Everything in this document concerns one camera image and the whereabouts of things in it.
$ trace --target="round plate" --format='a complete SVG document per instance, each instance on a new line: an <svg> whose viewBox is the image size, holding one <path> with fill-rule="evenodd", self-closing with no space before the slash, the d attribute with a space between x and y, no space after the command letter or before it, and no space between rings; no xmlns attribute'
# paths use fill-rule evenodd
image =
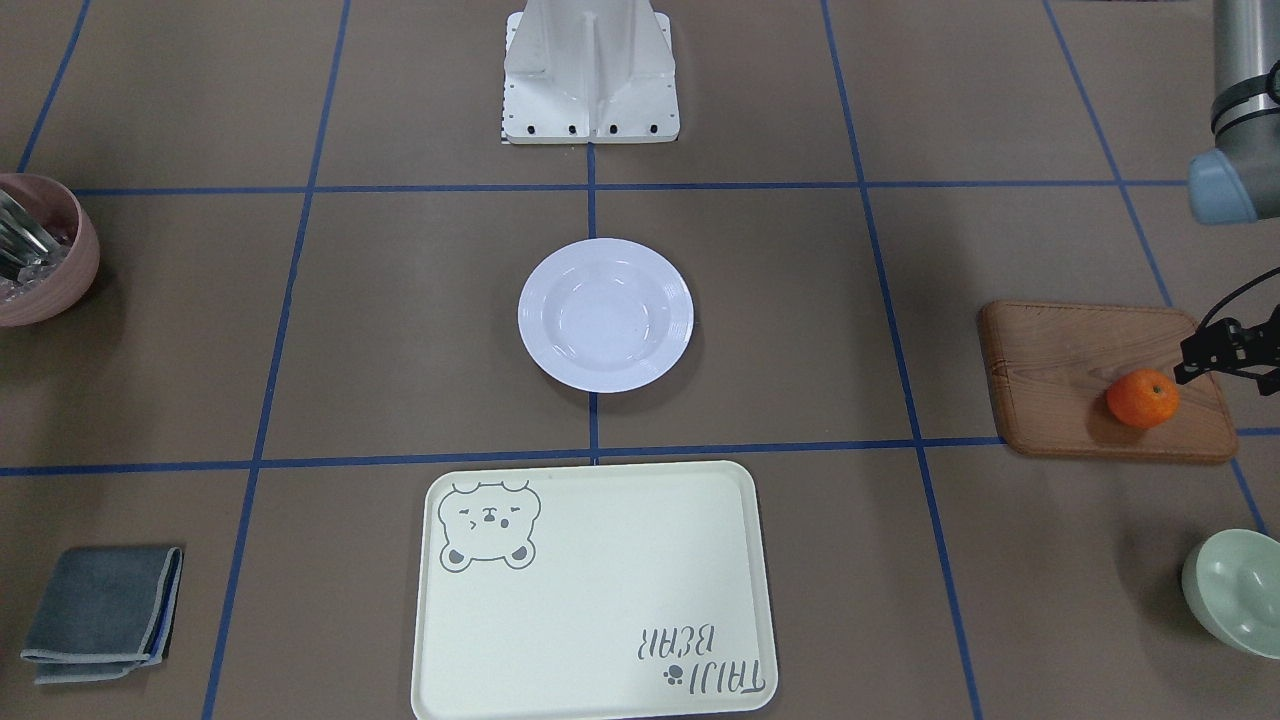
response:
<svg viewBox="0 0 1280 720"><path fill-rule="evenodd" d="M671 369L694 331L694 299L653 250L598 237L543 260L520 293L520 337L557 380L622 392Z"/></svg>

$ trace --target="wooden cutting board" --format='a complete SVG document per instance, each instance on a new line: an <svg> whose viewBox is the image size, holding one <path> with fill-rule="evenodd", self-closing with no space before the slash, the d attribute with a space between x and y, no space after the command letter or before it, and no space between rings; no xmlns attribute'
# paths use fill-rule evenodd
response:
<svg viewBox="0 0 1280 720"><path fill-rule="evenodd" d="M1107 410L1103 393L1138 368L1172 377L1196 320L1169 307L997 300L978 314L996 427L1015 451L1220 464L1238 448L1222 391L1204 374L1179 386L1169 421L1140 430Z"/></svg>

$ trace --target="pink bowl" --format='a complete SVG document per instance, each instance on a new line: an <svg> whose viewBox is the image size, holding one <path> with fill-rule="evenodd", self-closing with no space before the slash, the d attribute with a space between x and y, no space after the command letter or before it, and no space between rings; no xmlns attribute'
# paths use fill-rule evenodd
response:
<svg viewBox="0 0 1280 720"><path fill-rule="evenodd" d="M27 293L0 302L0 327L29 325L52 318L84 295L97 275L97 232L79 200L58 182L24 173L0 174L4 190L46 228L72 238L70 252L54 274Z"/></svg>

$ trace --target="white plate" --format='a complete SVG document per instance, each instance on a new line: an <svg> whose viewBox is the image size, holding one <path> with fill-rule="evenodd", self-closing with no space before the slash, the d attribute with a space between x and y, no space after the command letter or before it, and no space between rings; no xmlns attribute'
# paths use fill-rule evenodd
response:
<svg viewBox="0 0 1280 720"><path fill-rule="evenodd" d="M426 493L420 720L756 710L778 682L755 483L728 461L449 473Z"/></svg>
<svg viewBox="0 0 1280 720"><path fill-rule="evenodd" d="M680 272L648 247L584 240L543 260L520 293L520 337L557 380L622 392L671 369L694 331L694 299Z"/></svg>

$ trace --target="white tray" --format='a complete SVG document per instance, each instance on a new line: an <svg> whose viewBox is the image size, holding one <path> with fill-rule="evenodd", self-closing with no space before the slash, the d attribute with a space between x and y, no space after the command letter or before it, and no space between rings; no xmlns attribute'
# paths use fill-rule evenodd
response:
<svg viewBox="0 0 1280 720"><path fill-rule="evenodd" d="M460 471L428 491L421 720L745 711L777 680L741 465Z"/></svg>

